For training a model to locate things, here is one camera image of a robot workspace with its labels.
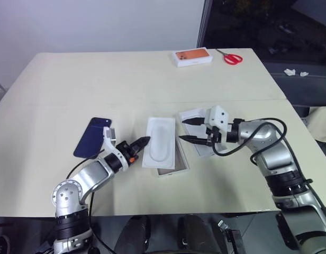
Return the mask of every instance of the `red scissors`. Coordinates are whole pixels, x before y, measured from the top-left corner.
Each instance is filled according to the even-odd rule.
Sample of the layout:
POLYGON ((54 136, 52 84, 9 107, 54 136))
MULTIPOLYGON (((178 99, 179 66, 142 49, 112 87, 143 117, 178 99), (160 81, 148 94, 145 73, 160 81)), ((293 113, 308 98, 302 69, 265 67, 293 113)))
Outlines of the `red scissors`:
POLYGON ((237 55, 233 55, 233 54, 227 54, 227 53, 222 52, 219 49, 215 49, 215 50, 217 50, 219 53, 224 55, 224 61, 227 64, 236 65, 236 64, 239 64, 240 62, 243 61, 243 58, 241 56, 237 56, 237 55))

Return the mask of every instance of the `scissor handle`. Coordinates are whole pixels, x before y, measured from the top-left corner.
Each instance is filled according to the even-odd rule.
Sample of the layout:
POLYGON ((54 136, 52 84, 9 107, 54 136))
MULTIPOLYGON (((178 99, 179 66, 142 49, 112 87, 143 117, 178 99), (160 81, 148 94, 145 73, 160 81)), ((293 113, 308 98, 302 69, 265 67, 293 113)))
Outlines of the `scissor handle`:
POLYGON ((233 54, 227 54, 227 55, 224 56, 224 61, 227 64, 236 65, 236 64, 242 62, 243 58, 241 56, 237 56, 237 55, 233 55, 233 54))

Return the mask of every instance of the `table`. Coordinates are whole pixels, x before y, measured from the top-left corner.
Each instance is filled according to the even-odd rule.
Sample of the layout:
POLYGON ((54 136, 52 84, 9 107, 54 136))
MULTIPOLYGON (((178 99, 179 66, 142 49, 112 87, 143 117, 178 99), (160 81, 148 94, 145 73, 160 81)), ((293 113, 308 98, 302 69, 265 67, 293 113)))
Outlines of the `table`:
MULTIPOLYGON (((73 156, 93 116, 111 118, 118 141, 145 135, 147 118, 221 105, 235 117, 278 117, 306 177, 326 204, 326 158, 251 49, 237 66, 222 56, 176 68, 168 51, 42 53, 0 103, 0 216, 54 216, 53 188, 81 161, 73 156)), ((180 123, 178 134, 184 134, 180 123)), ((158 178, 141 159, 96 193, 93 215, 275 210, 246 148, 197 158, 182 142, 190 170, 158 178)))

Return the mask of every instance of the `phone box with orange phone image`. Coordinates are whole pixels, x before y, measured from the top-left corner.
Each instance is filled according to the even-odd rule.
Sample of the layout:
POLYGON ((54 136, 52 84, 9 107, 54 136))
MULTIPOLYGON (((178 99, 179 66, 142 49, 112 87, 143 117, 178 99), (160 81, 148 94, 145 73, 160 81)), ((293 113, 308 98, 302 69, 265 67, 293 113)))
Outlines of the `phone box with orange phone image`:
POLYGON ((173 52, 173 60, 177 67, 204 64, 212 61, 206 48, 190 49, 173 52))

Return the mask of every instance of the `white table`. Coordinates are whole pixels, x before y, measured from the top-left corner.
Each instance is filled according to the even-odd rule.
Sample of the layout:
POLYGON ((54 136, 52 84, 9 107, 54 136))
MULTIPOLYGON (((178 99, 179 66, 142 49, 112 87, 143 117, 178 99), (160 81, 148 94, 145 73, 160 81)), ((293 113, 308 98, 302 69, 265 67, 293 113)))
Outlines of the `white table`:
MULTIPOLYGON (((54 216, 53 188, 81 161, 73 151, 91 117, 113 120, 118 141, 145 135, 147 118, 224 107, 235 117, 278 117, 313 187, 326 204, 326 158, 250 49, 244 62, 176 68, 169 52, 43 53, 0 103, 0 216, 54 216)), ((177 124, 178 134, 184 134, 177 124)), ((190 171, 158 178, 141 159, 96 193, 94 215, 275 210, 271 193, 243 149, 198 158, 182 141, 190 171)))

